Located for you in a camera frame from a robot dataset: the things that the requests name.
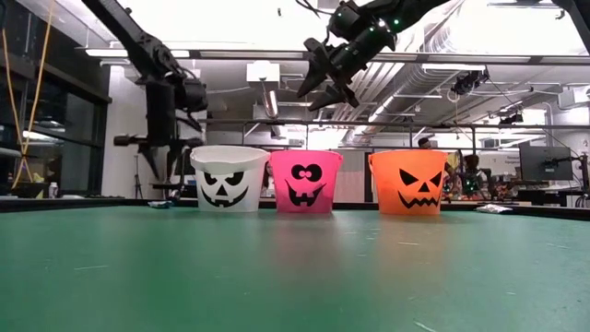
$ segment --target green tabletop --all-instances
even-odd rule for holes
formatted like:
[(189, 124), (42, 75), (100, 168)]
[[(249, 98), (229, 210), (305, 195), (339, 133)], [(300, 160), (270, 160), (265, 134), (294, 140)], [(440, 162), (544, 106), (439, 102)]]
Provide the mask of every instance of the green tabletop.
[(0, 331), (588, 331), (590, 222), (0, 214)]

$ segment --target black eye decal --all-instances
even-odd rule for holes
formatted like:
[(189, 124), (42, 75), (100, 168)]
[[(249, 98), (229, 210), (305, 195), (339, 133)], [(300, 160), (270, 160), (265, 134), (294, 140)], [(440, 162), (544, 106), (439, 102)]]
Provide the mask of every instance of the black eye decal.
[(307, 167), (307, 172), (310, 172), (311, 175), (307, 178), (307, 180), (311, 182), (318, 182), (322, 178), (322, 168), (316, 164), (311, 164)]
[(243, 172), (235, 172), (231, 177), (225, 179), (229, 185), (238, 185), (243, 179)]
[(214, 179), (211, 174), (205, 172), (205, 182), (209, 185), (213, 185), (218, 181), (218, 179)]
[(301, 180), (303, 178), (301, 174), (301, 172), (305, 171), (305, 167), (301, 166), (301, 165), (295, 165), (293, 166), (293, 168), (291, 169), (291, 175), (293, 175), (293, 179), (295, 180)]
[(418, 179), (415, 178), (412, 174), (400, 169), (399, 170), (399, 176), (401, 176), (402, 181), (404, 182), (404, 184), (406, 185), (411, 185), (413, 183), (415, 183)]
[(441, 179), (442, 179), (442, 177), (443, 177), (443, 173), (442, 172), (439, 172), (438, 174), (436, 174), (435, 177), (431, 178), (431, 182), (434, 185), (439, 186), (439, 185), (441, 185)]

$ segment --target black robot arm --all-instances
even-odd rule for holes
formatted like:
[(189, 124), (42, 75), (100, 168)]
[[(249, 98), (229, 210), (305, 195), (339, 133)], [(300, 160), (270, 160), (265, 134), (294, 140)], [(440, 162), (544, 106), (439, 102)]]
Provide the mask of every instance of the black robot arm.
[[(367, 69), (367, 63), (385, 46), (395, 51), (397, 33), (417, 23), (433, 8), (449, 1), (374, 0), (364, 6), (357, 6), (354, 1), (341, 2), (332, 14), (327, 28), (347, 42), (334, 47), (327, 44), (327, 40), (319, 42), (310, 38), (305, 41), (305, 48), (310, 52), (310, 66), (298, 90), (298, 97), (307, 95), (330, 77), (334, 84), (326, 88), (309, 110), (315, 111), (339, 102), (347, 102), (353, 107), (359, 106), (354, 92), (348, 88), (352, 77)], [(570, 13), (586, 49), (590, 50), (590, 2), (552, 1)]]
[[(191, 113), (207, 109), (207, 86), (184, 69), (162, 41), (143, 31), (131, 18), (130, 9), (123, 8), (116, 0), (82, 2), (121, 42), (129, 61), (141, 75), (136, 83), (146, 86), (147, 136), (117, 136), (114, 144), (138, 145), (139, 152), (158, 177), (151, 148), (170, 146), (172, 155), (169, 159), (176, 160), (180, 156), (186, 142), (178, 135), (176, 110), (185, 111), (187, 118), (182, 119), (183, 122), (202, 132)], [(195, 139), (190, 143), (202, 145), (202, 141)]]

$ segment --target yellow cable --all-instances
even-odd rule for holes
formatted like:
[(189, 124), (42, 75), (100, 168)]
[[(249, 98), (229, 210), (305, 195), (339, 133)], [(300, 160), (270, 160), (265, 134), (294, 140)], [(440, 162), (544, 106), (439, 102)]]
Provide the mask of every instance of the yellow cable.
[[(45, 67), (45, 55), (47, 55), (47, 46), (49, 44), (49, 35), (52, 30), (52, 20), (53, 20), (53, 7), (55, 5), (55, 0), (52, 0), (51, 6), (49, 7), (49, 17), (47, 17), (47, 29), (45, 30), (45, 40), (43, 41), (43, 52), (41, 54), (41, 63), (39, 64), (39, 77), (37, 78), (37, 88), (35, 89), (35, 100), (33, 101), (33, 107), (30, 111), (30, 119), (29, 119), (29, 129), (30, 132), (33, 128), (33, 120), (35, 118), (35, 113), (37, 112), (37, 103), (39, 102), (39, 95), (41, 93), (41, 83), (43, 79), (43, 68)], [(23, 148), (23, 153), (27, 154), (29, 150), (29, 141), (30, 136), (27, 136), (27, 140), (25, 141), (25, 147)], [(17, 176), (15, 177), (15, 181), (12, 183), (12, 188), (16, 188), (18, 185), (18, 181), (20, 180), (20, 175), (22, 174), (22, 166), (25, 163), (25, 158), (23, 157), (20, 160), (20, 166), (18, 166)]]
[[(20, 146), (20, 152), (23, 152), (23, 145), (22, 145), (22, 135), (20, 133), (20, 124), (18, 123), (18, 112), (17, 112), (17, 104), (15, 102), (15, 95), (14, 91), (12, 90), (12, 78), (10, 77), (10, 60), (8, 59), (8, 41), (6, 37), (6, 30), (2, 29), (2, 43), (4, 45), (4, 58), (6, 61), (6, 81), (8, 83), (8, 95), (10, 96), (10, 105), (12, 106), (12, 115), (15, 119), (15, 128), (17, 129), (17, 138), (18, 138), (18, 145)], [(25, 160), (26, 167), (27, 167), (27, 175), (29, 176), (29, 181), (33, 182), (33, 177), (30, 174), (29, 164)]]

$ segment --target ceiling duct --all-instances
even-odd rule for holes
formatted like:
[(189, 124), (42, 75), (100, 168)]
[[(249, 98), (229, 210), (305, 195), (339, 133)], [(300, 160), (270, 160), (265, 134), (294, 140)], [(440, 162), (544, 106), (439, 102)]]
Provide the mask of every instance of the ceiling duct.
[[(452, 53), (454, 52), (453, 43), (450, 40), (450, 26), (452, 21), (460, 15), (463, 1), (457, 3), (448, 14), (447, 19), (439, 26), (428, 41), (422, 46), (421, 51), (424, 53)], [(395, 75), (395, 82), (392, 88), (385, 89), (385, 97), (380, 104), (383, 104), (390, 96), (393, 95), (428, 95), (433, 93), (442, 84), (448, 82), (456, 76), (456, 69), (427, 69), (422, 68), (422, 64), (404, 65)], [(412, 107), (418, 105), (421, 100), (410, 98), (393, 98), (379, 114), (374, 114), (372, 122), (392, 122), (398, 117), (392, 116), (392, 113), (406, 113), (411, 111)], [(370, 125), (358, 127), (347, 134), (348, 144), (370, 143), (370, 135), (374, 135), (384, 129), (383, 126)]]

